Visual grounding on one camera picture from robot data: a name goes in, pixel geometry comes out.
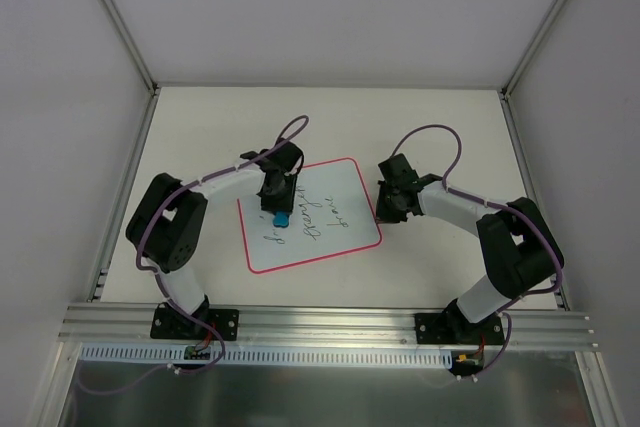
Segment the blue bone-shaped eraser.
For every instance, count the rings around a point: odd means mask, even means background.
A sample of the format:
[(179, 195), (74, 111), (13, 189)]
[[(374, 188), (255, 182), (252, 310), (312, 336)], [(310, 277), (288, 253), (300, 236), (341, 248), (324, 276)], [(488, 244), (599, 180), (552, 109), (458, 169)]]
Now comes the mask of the blue bone-shaped eraser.
[(273, 217), (273, 226), (276, 228), (287, 228), (290, 223), (288, 212), (276, 212)]

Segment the pink framed whiteboard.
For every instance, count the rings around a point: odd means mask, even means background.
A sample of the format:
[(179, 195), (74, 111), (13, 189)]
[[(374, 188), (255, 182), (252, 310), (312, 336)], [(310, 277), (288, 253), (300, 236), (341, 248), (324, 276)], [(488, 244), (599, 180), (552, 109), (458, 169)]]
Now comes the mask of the pink framed whiteboard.
[(258, 199), (245, 197), (237, 204), (246, 262), (254, 274), (361, 252), (383, 240), (359, 165), (351, 157), (302, 169), (286, 227), (277, 227)]

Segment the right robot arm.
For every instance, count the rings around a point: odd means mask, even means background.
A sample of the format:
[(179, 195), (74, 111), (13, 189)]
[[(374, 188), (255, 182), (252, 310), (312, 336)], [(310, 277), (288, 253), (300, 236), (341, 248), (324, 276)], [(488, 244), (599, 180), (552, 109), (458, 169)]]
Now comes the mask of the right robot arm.
[(378, 164), (376, 220), (398, 224), (410, 215), (445, 221), (480, 244), (485, 274), (438, 314), (414, 315), (420, 345), (500, 345), (498, 313), (558, 276), (564, 257), (537, 205), (520, 197), (506, 204), (454, 188), (435, 174), (420, 176), (396, 154)]

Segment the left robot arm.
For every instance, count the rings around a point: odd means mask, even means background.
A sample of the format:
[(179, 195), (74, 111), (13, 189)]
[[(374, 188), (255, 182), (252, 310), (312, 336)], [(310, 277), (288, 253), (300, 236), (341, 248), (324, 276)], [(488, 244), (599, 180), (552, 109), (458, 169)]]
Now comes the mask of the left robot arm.
[(189, 184), (167, 173), (153, 178), (125, 236), (136, 249), (137, 268), (154, 275), (183, 336), (196, 338), (208, 326), (209, 301), (188, 266), (208, 207), (255, 195), (273, 226), (284, 229), (303, 165), (303, 151), (280, 138), (273, 148), (246, 152), (236, 165)]

